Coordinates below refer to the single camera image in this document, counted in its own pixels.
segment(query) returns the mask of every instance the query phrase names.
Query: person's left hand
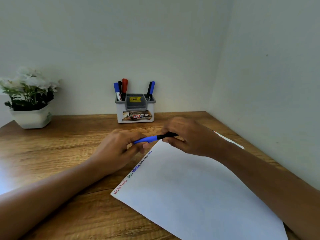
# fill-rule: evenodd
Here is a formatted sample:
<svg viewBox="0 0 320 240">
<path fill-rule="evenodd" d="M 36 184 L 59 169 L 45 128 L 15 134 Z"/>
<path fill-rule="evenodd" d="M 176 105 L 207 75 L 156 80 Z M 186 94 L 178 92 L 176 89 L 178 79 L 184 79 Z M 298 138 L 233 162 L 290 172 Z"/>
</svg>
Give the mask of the person's left hand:
<svg viewBox="0 0 320 240">
<path fill-rule="evenodd" d="M 123 168 L 138 152 L 144 153 L 144 149 L 149 145 L 147 142 L 132 145 L 127 149 L 130 143 L 144 137 L 146 135 L 140 132 L 115 129 L 102 140 L 88 161 L 97 166 L 104 176 L 114 173 Z"/>
</svg>

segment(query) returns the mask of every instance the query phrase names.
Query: yellow price tag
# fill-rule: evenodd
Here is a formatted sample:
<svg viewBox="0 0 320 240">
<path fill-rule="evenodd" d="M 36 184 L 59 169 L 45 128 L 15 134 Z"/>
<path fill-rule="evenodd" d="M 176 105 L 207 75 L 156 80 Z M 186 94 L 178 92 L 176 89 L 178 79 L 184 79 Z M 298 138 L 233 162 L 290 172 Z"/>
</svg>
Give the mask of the yellow price tag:
<svg viewBox="0 0 320 240">
<path fill-rule="evenodd" d="M 141 102 L 141 97 L 130 97 L 130 102 Z"/>
</svg>

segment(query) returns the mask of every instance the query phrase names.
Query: gray and white pen holder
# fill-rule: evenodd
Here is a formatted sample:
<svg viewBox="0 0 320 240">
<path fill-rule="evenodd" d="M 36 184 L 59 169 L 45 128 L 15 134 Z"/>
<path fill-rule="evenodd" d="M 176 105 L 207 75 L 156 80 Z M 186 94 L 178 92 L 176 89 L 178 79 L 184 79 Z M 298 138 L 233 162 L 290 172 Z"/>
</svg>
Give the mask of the gray and white pen holder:
<svg viewBox="0 0 320 240">
<path fill-rule="evenodd" d="M 127 93 L 124 101 L 118 101 L 116 97 L 118 123 L 153 122 L 155 103 L 153 96 L 147 100 L 147 94 L 142 93 Z"/>
</svg>

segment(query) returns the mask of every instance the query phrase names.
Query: white ceramic pot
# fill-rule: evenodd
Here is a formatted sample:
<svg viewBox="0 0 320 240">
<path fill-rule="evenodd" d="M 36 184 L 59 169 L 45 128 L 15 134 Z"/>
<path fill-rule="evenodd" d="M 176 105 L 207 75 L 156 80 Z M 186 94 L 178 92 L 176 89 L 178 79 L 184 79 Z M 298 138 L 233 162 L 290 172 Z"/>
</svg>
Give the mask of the white ceramic pot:
<svg viewBox="0 0 320 240">
<path fill-rule="evenodd" d="M 10 109 L 10 113 L 23 129 L 43 128 L 49 124 L 52 118 L 50 104 L 39 110 L 14 111 Z"/>
</svg>

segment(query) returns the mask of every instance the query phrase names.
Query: wooden table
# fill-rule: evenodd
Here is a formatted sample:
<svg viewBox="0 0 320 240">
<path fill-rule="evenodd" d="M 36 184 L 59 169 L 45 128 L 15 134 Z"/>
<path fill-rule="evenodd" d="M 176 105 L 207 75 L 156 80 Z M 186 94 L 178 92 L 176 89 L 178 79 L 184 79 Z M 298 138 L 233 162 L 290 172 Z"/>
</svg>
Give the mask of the wooden table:
<svg viewBox="0 0 320 240">
<path fill-rule="evenodd" d="M 195 119 L 285 170 L 206 112 L 156 113 L 154 122 L 129 124 L 118 124 L 115 114 L 54 116 L 43 129 L 22 129 L 14 121 L 0 129 L 0 194 L 85 161 L 116 128 L 157 135 L 174 116 Z M 23 239 L 178 239 L 110 195 L 142 157 L 137 154 L 123 169 L 78 193 Z M 289 229 L 287 234 L 297 239 Z"/>
</svg>

